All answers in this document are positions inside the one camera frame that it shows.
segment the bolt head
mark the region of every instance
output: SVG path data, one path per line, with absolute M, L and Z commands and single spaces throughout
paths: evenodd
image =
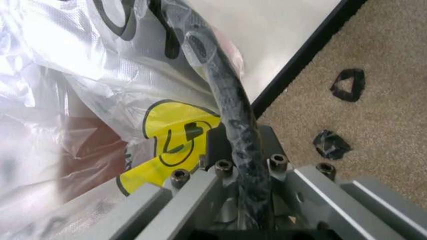
M 190 173 L 185 169 L 176 169 L 170 175 L 170 182 L 177 189 L 182 188 L 189 179 Z
M 330 180 L 335 180 L 335 175 L 337 174 L 337 169 L 334 167 L 334 165 L 327 163 L 327 162 L 321 162 L 316 165 L 316 169 L 319 170 L 323 175 L 325 175 Z
M 288 157 L 283 154 L 273 154 L 270 157 L 270 168 L 274 171 L 286 171 L 288 168 Z
M 226 178 L 233 174 L 232 162 L 221 159 L 215 163 L 215 173 L 220 178 Z

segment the plastic bag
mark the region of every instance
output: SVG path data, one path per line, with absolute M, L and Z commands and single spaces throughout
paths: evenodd
M 220 122 L 156 6 L 113 5 L 0 2 L 4 238 L 84 231 L 140 185 L 194 168 Z M 215 34 L 241 74 L 237 49 Z

